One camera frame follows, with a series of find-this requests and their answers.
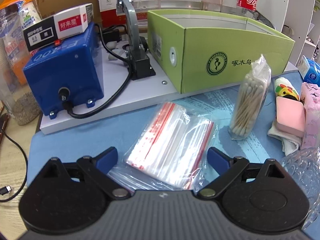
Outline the bag of cotton swabs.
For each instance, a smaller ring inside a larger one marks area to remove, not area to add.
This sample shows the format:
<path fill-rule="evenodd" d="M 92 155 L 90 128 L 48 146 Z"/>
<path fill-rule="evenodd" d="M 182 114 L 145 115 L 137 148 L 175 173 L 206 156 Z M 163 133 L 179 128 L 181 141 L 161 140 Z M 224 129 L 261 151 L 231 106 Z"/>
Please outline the bag of cotton swabs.
<path fill-rule="evenodd" d="M 271 68 L 263 55 L 254 61 L 251 67 L 251 71 L 245 75 L 239 87 L 237 102 L 229 124 L 228 131 L 233 140 L 242 140 L 249 136 L 271 83 Z"/>

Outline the stack of zip bags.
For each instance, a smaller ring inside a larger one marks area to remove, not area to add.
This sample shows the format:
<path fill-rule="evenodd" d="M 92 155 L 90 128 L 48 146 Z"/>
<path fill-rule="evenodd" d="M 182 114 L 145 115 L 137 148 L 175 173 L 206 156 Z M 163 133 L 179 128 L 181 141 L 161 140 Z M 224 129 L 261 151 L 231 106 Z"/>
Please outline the stack of zip bags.
<path fill-rule="evenodd" d="M 130 192 L 199 191 L 216 130 L 211 113 L 165 102 L 107 175 Z"/>

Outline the white sock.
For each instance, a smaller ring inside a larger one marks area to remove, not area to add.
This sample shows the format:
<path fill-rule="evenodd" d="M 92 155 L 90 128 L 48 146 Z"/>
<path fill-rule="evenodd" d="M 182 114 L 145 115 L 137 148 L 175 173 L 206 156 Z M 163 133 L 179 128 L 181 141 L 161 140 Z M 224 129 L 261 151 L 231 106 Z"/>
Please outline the white sock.
<path fill-rule="evenodd" d="M 300 137 L 279 130 L 276 120 L 273 120 L 267 135 L 281 141 L 282 151 L 286 156 L 299 150 L 302 145 L 302 139 Z"/>

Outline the pink sponge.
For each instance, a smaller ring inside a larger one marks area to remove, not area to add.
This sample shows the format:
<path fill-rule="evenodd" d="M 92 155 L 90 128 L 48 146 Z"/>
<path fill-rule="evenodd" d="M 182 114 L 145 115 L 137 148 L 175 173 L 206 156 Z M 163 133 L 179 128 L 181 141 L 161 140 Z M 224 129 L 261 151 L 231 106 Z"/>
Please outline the pink sponge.
<path fill-rule="evenodd" d="M 276 97 L 276 127 L 302 138 L 305 132 L 305 111 L 300 101 Z"/>

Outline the pink tissue pack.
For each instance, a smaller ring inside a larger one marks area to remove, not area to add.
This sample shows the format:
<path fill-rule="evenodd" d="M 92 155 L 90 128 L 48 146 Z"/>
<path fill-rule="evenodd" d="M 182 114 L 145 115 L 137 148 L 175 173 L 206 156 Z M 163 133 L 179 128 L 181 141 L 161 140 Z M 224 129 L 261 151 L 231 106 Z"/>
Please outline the pink tissue pack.
<path fill-rule="evenodd" d="M 319 87 L 302 83 L 300 95 L 305 110 L 305 132 L 301 149 L 319 147 Z"/>

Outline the blue table mat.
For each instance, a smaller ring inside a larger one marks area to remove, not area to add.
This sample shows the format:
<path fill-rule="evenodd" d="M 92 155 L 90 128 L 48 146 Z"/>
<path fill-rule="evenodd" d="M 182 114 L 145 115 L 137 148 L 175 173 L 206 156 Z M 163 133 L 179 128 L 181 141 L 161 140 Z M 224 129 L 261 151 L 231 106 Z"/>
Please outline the blue table mat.
<path fill-rule="evenodd" d="M 77 166 L 109 147 L 118 160 L 139 138 L 156 107 L 45 135 L 31 141 L 28 187 L 19 203 L 27 227 L 23 239 L 308 239 L 302 231 L 309 202 L 280 165 L 280 144 L 266 132 L 275 114 L 269 93 L 245 141 L 232 141 L 228 123 L 238 93 L 224 88 L 181 100 L 211 113 L 215 148 L 244 157 L 249 166 L 221 195 L 201 199 L 193 191 L 130 192 L 110 199 Z"/>

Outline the bubble wrap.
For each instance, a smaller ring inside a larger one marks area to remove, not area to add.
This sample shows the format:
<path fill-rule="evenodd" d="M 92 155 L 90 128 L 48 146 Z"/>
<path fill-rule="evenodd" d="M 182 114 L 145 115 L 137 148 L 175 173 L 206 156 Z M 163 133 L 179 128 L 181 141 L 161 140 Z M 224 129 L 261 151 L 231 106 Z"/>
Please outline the bubble wrap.
<path fill-rule="evenodd" d="M 309 227 L 319 216 L 319 147 L 293 152 L 280 164 L 302 189 L 309 201 L 309 212 L 302 229 Z"/>

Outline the blue machine box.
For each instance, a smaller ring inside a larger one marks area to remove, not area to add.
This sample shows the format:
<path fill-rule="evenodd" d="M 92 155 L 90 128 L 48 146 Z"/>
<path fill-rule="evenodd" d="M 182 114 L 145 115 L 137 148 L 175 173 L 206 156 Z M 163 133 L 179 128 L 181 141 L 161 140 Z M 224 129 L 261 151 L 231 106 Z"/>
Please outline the blue machine box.
<path fill-rule="evenodd" d="M 41 111 L 50 119 L 63 110 L 65 101 L 93 107 L 104 97 L 102 53 L 94 23 L 59 46 L 40 49 L 23 73 Z"/>

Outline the white base board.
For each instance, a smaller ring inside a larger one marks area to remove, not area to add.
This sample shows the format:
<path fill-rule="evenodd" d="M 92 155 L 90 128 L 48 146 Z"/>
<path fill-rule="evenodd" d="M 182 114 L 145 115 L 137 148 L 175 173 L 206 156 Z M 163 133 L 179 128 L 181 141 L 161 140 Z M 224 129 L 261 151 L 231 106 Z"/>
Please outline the white base board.
<path fill-rule="evenodd" d="M 84 114 L 97 109 L 111 97 L 111 95 L 120 87 L 127 77 L 127 71 L 120 62 L 108 61 L 107 52 L 103 49 L 100 50 L 100 54 L 103 57 L 102 63 L 104 71 L 103 77 L 105 97 L 97 100 L 95 102 L 95 106 L 92 108 L 87 108 L 85 104 L 74 107 L 74 113 Z M 92 117 L 75 119 L 69 116 L 65 110 L 60 111 L 56 118 L 52 120 L 48 116 L 44 115 L 40 123 L 40 130 L 44 134 L 50 134 L 118 114 L 157 105 L 165 101 L 181 99 L 188 96 L 211 92 L 217 89 L 236 86 L 239 84 L 238 82 L 230 83 L 227 85 L 214 86 L 212 88 L 203 89 L 196 92 L 180 94 L 153 56 L 150 53 L 147 53 L 147 55 L 150 58 L 151 67 L 156 72 L 155 76 L 130 81 L 114 102 L 112 102 L 106 109 Z"/>

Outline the green cardboard box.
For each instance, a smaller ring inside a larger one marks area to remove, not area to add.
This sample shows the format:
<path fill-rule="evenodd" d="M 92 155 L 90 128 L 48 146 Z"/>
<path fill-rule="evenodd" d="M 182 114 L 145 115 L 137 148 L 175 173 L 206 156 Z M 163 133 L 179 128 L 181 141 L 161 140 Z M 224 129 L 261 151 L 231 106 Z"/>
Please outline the green cardboard box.
<path fill-rule="evenodd" d="M 187 9 L 148 11 L 149 51 L 181 94 L 239 83 L 260 56 L 279 75 L 294 44 L 247 17 Z"/>

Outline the blue tissue pack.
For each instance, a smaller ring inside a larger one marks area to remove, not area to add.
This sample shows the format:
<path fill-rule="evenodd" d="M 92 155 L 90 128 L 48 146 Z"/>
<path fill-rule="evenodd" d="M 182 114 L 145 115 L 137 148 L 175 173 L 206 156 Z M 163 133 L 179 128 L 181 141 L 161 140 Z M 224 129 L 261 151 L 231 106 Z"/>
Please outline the blue tissue pack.
<path fill-rule="evenodd" d="M 317 62 L 303 55 L 297 68 L 304 82 L 320 86 L 320 67 Z"/>

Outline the clear plastic container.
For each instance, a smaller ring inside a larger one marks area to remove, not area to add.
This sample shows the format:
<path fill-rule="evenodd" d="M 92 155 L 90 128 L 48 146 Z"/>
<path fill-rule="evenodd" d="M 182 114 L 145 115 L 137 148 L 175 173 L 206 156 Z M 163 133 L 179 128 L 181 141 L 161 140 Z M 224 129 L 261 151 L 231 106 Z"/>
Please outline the clear plastic container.
<path fill-rule="evenodd" d="M 14 3 L 1 9 L 1 101 L 20 126 L 41 112 L 23 73 L 29 60 L 18 5 Z"/>

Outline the white pen refill box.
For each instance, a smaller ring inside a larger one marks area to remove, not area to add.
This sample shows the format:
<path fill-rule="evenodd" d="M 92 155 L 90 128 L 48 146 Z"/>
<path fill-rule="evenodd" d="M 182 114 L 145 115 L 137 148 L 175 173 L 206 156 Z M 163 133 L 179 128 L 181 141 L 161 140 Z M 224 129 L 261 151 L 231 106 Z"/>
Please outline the white pen refill box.
<path fill-rule="evenodd" d="M 31 52 L 57 40 L 84 33 L 93 18 L 92 3 L 82 4 L 48 16 L 23 30 L 27 49 Z"/>

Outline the white shelf unit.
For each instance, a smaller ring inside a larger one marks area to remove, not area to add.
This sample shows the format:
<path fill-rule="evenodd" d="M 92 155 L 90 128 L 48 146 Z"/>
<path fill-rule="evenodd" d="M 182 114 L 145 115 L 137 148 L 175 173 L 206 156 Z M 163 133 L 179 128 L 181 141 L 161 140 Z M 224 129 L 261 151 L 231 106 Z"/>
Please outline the white shelf unit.
<path fill-rule="evenodd" d="M 284 25 L 295 41 L 289 62 L 296 66 L 304 55 L 311 59 L 319 42 L 319 16 L 314 16 L 316 0 L 289 0 Z"/>

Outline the blue white tissue bag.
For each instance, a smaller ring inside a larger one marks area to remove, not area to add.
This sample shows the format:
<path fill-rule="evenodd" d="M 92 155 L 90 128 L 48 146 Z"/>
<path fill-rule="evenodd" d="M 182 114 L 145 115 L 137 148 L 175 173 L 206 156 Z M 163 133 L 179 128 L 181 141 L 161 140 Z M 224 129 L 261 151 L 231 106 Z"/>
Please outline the blue white tissue bag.
<path fill-rule="evenodd" d="M 20 6 L 19 17 L 22 29 L 26 29 L 42 20 L 34 1 Z"/>

